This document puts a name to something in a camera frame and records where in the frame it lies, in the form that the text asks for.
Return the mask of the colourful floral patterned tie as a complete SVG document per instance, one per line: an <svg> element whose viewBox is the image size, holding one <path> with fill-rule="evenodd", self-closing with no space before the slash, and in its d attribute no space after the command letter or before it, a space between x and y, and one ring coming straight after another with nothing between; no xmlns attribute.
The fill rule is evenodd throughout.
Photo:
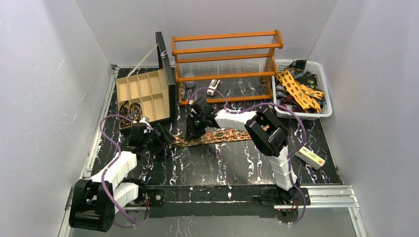
<svg viewBox="0 0 419 237"><path fill-rule="evenodd" d="M208 132L203 136L190 141L187 141L185 137L181 135L174 135L173 137L175 138L175 141L171 144L172 147L190 147L197 145L251 140L251 136L247 131L224 128L217 131Z"/></svg>

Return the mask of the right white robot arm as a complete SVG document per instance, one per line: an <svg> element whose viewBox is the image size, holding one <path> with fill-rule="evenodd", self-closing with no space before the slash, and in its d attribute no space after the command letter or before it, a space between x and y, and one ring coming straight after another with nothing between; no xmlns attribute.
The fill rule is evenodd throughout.
<svg viewBox="0 0 419 237"><path fill-rule="evenodd" d="M299 184L290 163L289 132L268 106L262 106L256 111L233 111L216 109L206 99L199 98L188 107L186 140L202 137L208 127L246 131L258 151L268 158L277 195L262 194L262 201L286 204L296 201Z"/></svg>

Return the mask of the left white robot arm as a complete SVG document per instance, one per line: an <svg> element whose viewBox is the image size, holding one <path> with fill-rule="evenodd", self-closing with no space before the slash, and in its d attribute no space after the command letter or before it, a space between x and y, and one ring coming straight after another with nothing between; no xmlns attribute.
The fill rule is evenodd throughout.
<svg viewBox="0 0 419 237"><path fill-rule="evenodd" d="M150 205L161 205L164 196L148 192L142 181L127 176L137 167L142 156L155 156L174 142L175 138L158 123L150 125L144 120L132 123L129 136L116 145L117 153L110 163L90 178L76 182L70 208L70 227L107 232L118 213L128 220L124 227L139 225L128 215L125 207L135 203L145 205L148 214Z"/></svg>

